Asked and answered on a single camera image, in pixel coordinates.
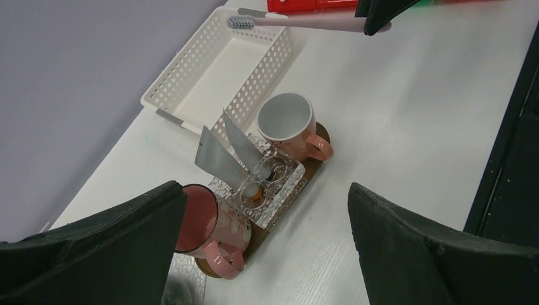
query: transparent plastic organizer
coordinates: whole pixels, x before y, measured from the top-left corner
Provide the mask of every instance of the transparent plastic organizer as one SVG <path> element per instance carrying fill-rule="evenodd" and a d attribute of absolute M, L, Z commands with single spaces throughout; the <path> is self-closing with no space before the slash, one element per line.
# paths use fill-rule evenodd
<path fill-rule="evenodd" d="M 305 167 L 298 160 L 252 133 L 248 138 L 264 155 L 253 172 L 237 191 L 218 178 L 214 178 L 209 187 L 222 202 L 236 208 L 262 229 L 271 231 L 306 185 L 307 180 L 303 178 Z M 241 163 L 236 154 L 234 158 Z M 271 165 L 273 178 L 270 181 L 260 181 L 256 176 L 263 165 Z M 260 184 L 264 189 L 258 200 L 242 196 L 243 190 L 253 183 Z"/>
<path fill-rule="evenodd" d="M 289 28 L 233 30 L 230 16 L 287 18 L 245 8 L 217 8 L 141 98 L 164 118 L 202 133 L 207 126 L 228 145 L 222 110 L 245 123 L 292 56 Z"/>

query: black frame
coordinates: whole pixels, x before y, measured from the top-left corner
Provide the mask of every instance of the black frame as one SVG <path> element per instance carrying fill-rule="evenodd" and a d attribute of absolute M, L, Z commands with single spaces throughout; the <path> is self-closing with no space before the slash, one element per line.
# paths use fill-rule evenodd
<path fill-rule="evenodd" d="M 533 215 L 539 214 L 538 136 L 539 24 L 501 122 L 464 232 L 529 246 L 532 246 L 530 242 L 539 242 L 538 235 L 528 240 L 518 240 L 519 237 L 517 237 L 517 235 L 533 234 L 537 231 L 512 232 L 519 229 L 515 228 L 514 224 L 535 221 Z M 510 191 L 507 185 L 510 179 L 505 176 L 509 172 L 512 173 L 511 177 L 520 178 L 518 185 L 511 185 Z M 508 196 L 498 196 L 500 192 Z M 501 227 L 495 230 L 487 229 L 489 224 L 491 226 L 497 224 Z M 539 223 L 530 224 L 529 228 L 539 230 Z"/>

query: wooden tray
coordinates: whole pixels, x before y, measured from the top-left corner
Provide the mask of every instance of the wooden tray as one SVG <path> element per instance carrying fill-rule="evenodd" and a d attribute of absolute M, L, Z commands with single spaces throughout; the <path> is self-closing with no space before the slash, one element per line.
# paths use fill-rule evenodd
<path fill-rule="evenodd" d="M 317 135 L 321 136 L 324 140 L 330 142 L 327 130 L 320 123 L 317 123 Z M 303 175 L 303 178 L 307 180 L 307 183 L 309 183 L 309 181 L 311 181 L 311 179 L 315 176 L 322 163 L 322 161 L 313 158 L 308 158 L 307 160 L 302 162 L 303 166 L 305 166 L 305 174 Z M 247 247 L 247 249 L 245 249 L 245 252 L 243 253 L 243 261 L 245 261 L 245 264 L 247 264 L 253 253 L 258 249 L 258 247 L 260 247 L 260 245 L 262 245 L 266 237 L 268 237 L 268 235 L 270 234 L 269 231 L 262 229 L 261 227 L 255 225 L 253 222 L 251 222 L 251 227 L 251 241 L 249 242 L 249 246 Z M 195 258 L 194 261 L 196 262 L 196 265 L 200 268 L 200 270 L 207 276 L 211 276 L 213 278 L 221 278 L 212 270 L 212 268 L 205 259 Z"/>

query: wall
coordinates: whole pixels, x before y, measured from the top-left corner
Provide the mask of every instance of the wall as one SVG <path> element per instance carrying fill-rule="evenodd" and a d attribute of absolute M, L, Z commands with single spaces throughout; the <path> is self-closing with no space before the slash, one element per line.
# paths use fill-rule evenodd
<path fill-rule="evenodd" d="M 224 2 L 0 1 L 0 241 L 60 215 Z"/>

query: white tube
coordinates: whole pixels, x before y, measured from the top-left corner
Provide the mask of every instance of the white tube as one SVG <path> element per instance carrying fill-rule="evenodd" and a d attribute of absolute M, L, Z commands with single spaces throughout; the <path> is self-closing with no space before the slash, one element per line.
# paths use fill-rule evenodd
<path fill-rule="evenodd" d="M 263 164 L 257 173 L 254 173 L 254 168 L 262 161 L 262 153 L 256 146 L 247 138 L 247 136 L 232 122 L 232 119 L 223 110 L 224 126 L 228 140 L 234 148 L 234 152 L 243 162 L 250 173 L 253 173 L 258 179 L 266 180 L 271 176 L 271 167 L 268 164 Z"/>
<path fill-rule="evenodd" d="M 239 190 L 249 176 L 249 172 L 243 169 L 206 126 L 202 129 L 194 163 L 203 171 L 221 179 L 235 191 Z M 256 183 L 247 185 L 242 195 L 253 200 L 260 198 L 260 185 Z"/>

